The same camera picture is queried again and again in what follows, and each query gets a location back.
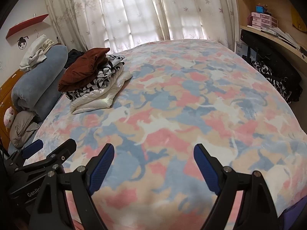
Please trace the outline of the cartoon face wall sticker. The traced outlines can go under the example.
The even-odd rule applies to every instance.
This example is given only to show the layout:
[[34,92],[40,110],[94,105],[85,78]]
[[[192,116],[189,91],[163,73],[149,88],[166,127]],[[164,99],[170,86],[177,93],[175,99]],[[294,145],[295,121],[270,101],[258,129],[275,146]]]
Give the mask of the cartoon face wall sticker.
[[20,37],[19,40],[18,40],[18,48],[20,50],[23,50],[26,48],[27,46],[27,40],[29,39],[28,36],[24,36],[24,37]]

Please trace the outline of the blue folded blanket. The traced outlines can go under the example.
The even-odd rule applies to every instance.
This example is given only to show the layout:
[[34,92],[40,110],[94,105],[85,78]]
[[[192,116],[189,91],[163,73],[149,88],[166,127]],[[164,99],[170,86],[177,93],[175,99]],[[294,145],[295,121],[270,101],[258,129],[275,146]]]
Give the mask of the blue folded blanket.
[[66,70],[68,49],[64,45],[55,45],[46,56],[37,67],[19,78],[11,93],[17,111],[33,112],[39,122],[46,119],[62,96],[58,84]]

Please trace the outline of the orange wooden headboard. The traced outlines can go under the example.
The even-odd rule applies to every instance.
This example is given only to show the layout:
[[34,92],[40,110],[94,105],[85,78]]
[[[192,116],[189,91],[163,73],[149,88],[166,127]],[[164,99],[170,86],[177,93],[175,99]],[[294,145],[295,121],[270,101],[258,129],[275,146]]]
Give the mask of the orange wooden headboard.
[[21,76],[23,76],[23,72],[21,72],[20,70],[17,70],[1,86],[1,96],[0,96],[1,129],[0,129],[0,132],[1,132],[1,141],[6,150],[8,150],[9,143],[10,143],[10,138],[9,138],[10,129],[7,129],[4,125],[4,115],[5,115],[5,111],[11,106],[15,110],[15,107],[12,104],[11,93],[12,93],[12,89],[14,85],[20,79]]

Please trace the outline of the white clothes on blanket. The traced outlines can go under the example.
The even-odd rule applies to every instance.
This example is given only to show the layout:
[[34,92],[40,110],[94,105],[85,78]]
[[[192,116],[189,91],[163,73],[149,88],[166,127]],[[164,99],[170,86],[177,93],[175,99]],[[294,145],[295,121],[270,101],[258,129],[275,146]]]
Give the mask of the white clothes on blanket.
[[20,62],[19,70],[28,72],[43,62],[47,56],[46,53],[54,46],[55,42],[46,35],[38,37],[28,48]]

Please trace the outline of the white folded puffer coat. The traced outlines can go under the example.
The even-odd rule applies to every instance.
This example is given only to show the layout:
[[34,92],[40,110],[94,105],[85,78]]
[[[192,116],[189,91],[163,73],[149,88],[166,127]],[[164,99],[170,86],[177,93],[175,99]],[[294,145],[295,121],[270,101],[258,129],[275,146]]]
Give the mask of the white folded puffer coat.
[[70,103],[70,112],[72,114],[78,114],[110,108],[116,94],[121,90],[124,83],[132,77],[133,75],[129,71],[119,71],[113,74],[107,87],[95,89],[73,100]]

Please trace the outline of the wooden bookshelf desk unit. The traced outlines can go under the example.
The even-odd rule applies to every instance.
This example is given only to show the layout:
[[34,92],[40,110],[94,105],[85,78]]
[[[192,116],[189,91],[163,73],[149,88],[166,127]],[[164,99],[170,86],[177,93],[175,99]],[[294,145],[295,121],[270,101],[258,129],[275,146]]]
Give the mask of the wooden bookshelf desk unit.
[[237,0],[239,25],[242,30],[253,35],[260,35],[268,39],[271,44],[302,74],[306,75],[306,55],[295,49],[283,40],[258,29],[248,27],[248,16],[256,10],[256,5],[267,5],[268,11],[278,20],[279,28],[306,49],[306,34],[292,25],[291,11],[294,10],[290,0]]

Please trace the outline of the black white lettered folded garment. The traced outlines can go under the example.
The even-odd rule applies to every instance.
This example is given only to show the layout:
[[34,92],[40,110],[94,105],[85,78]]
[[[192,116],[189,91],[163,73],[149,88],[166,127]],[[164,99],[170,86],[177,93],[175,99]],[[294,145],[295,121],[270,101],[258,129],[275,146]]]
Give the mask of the black white lettered folded garment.
[[69,100],[73,101],[94,90],[108,87],[111,84],[111,79],[122,73],[125,56],[107,55],[106,59],[107,63],[100,68],[97,76],[90,83],[77,90],[64,92]]

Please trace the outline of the black white patterned hanging cloth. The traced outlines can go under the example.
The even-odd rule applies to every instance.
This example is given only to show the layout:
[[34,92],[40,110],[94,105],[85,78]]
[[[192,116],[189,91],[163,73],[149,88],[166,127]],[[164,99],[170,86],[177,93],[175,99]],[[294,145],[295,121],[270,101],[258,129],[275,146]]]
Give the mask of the black white patterned hanging cloth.
[[254,60],[250,65],[274,86],[288,104],[300,100],[303,92],[300,85],[302,78],[291,64],[286,63],[279,66],[270,65],[263,60]]

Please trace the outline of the red wall shelf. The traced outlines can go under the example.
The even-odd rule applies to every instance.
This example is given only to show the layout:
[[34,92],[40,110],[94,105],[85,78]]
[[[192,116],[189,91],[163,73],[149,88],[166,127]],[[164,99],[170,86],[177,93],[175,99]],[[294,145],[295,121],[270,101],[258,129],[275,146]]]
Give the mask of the red wall shelf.
[[37,16],[37,17],[33,17],[33,18],[30,18],[28,20],[25,20],[19,24],[16,24],[14,25],[13,27],[11,27],[8,32],[7,32],[7,35],[6,35],[6,39],[8,39],[9,37],[11,37],[12,35],[20,32],[21,30],[25,29],[25,28],[28,28],[32,25],[35,25],[37,23],[40,23],[42,22],[45,18],[47,18],[49,16],[49,14],[43,14],[43,15],[40,15],[40,16]]

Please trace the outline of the pastel patchwork bed cover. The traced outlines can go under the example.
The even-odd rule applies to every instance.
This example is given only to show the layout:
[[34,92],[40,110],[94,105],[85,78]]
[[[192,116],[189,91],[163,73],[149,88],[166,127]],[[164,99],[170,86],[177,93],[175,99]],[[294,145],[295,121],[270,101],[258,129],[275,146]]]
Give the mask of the pastel patchwork bed cover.
[[306,195],[306,134],[279,92],[223,45],[154,42],[125,51],[132,78],[111,108],[73,115],[61,97],[36,134],[44,159],[73,139],[66,172],[106,143],[115,158],[93,201],[109,229],[200,229],[216,196],[194,160],[198,143],[222,165],[260,171],[277,213]]

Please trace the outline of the denim and rust jacket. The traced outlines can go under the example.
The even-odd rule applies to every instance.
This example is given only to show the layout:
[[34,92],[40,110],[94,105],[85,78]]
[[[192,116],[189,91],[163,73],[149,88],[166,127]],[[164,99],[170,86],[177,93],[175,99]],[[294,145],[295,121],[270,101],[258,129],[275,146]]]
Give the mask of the denim and rust jacket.
[[98,75],[98,66],[105,62],[110,48],[92,48],[80,56],[66,69],[59,84],[59,92],[69,92],[83,88]]

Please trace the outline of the pink plush toy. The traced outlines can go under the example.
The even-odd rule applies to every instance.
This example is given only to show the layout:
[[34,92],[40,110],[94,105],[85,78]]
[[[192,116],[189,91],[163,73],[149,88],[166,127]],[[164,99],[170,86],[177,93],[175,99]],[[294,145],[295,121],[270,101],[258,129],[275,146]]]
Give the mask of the pink plush toy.
[[12,123],[15,119],[15,110],[12,106],[10,106],[4,113],[4,126],[9,129],[12,126]]

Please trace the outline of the sheer floral curtain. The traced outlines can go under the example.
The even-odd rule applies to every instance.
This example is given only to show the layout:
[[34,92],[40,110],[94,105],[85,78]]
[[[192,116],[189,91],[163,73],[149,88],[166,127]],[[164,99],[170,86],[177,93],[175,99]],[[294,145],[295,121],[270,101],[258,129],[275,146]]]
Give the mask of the sheer floral curtain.
[[236,0],[45,0],[53,28],[69,48],[208,39],[229,49],[239,38]]

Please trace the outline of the black garment beside blanket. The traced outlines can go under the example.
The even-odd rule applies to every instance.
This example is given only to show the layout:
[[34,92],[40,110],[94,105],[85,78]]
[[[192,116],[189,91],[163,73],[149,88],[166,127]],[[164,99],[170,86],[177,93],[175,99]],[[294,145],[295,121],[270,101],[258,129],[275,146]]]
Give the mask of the black garment beside blanket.
[[84,55],[84,52],[78,51],[76,49],[72,49],[68,52],[68,58],[66,61],[66,64],[64,65],[64,68],[67,69],[70,65],[72,65],[79,57]]

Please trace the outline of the pink storage boxes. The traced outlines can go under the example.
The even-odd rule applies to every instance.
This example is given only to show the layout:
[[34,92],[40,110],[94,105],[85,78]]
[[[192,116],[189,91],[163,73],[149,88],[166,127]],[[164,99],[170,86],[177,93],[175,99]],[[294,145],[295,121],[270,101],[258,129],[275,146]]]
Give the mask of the pink storage boxes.
[[252,26],[257,29],[261,28],[277,28],[278,27],[278,20],[274,17],[261,14],[258,12],[252,12]]

